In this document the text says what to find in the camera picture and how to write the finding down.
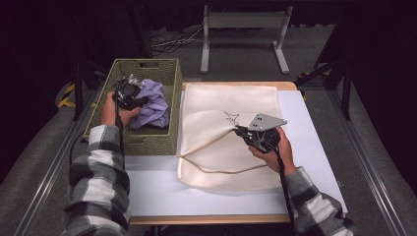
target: person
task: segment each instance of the person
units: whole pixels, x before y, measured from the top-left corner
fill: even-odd
[[[129,228],[129,176],[122,168],[119,129],[115,126],[114,92],[102,106],[101,125],[90,131],[87,153],[79,156],[69,171],[69,203],[64,209],[67,224],[63,235],[126,235]],[[140,113],[120,109],[123,125]],[[303,167],[295,166],[291,143],[284,131],[278,149],[285,165],[284,175],[294,211],[294,231],[298,235],[356,235],[355,224],[343,217],[341,204],[321,193]],[[253,156],[278,172],[274,152],[261,153],[248,147]]]

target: green basket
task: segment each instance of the green basket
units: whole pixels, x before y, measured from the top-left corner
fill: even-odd
[[[176,154],[181,100],[182,74],[178,59],[116,59],[103,86],[97,106],[87,125],[84,137],[101,122],[101,105],[106,94],[114,90],[114,82],[133,74],[138,80],[151,79],[163,84],[165,100],[170,108],[169,125],[157,128],[145,125],[139,130],[126,128],[123,132],[127,155],[172,155]]]

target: white cloth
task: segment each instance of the white cloth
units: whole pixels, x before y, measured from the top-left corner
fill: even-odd
[[[253,157],[235,125],[257,113],[280,117],[274,87],[187,85],[178,178],[196,188],[255,191],[280,188],[279,175]]]

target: purple cloth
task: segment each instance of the purple cloth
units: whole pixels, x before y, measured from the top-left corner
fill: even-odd
[[[139,129],[145,124],[166,127],[169,124],[169,107],[165,101],[163,85],[149,79],[144,79],[143,84],[136,98],[147,97],[149,101],[142,107],[141,113],[130,120],[130,128]]]

